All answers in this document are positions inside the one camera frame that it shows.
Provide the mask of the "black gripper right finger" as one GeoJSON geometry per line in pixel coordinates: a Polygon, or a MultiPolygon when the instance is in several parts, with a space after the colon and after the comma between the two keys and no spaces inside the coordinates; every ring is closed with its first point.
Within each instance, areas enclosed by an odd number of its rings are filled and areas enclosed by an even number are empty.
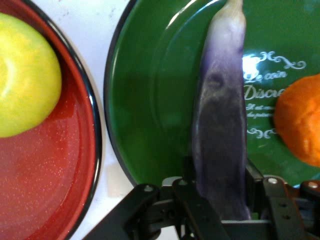
{"type": "Polygon", "coordinates": [[[320,238],[320,182],[307,180],[298,188],[275,175],[262,175],[246,164],[246,201],[251,212],[266,219],[273,240],[320,238]]]}

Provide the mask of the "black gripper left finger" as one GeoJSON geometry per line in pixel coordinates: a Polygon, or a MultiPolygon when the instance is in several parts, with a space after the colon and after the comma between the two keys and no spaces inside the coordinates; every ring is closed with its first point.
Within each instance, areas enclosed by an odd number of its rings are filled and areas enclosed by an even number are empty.
{"type": "Polygon", "coordinates": [[[175,227],[180,240],[228,240],[219,216],[196,190],[193,159],[168,186],[139,184],[91,230],[86,240],[155,240],[175,227]]]}

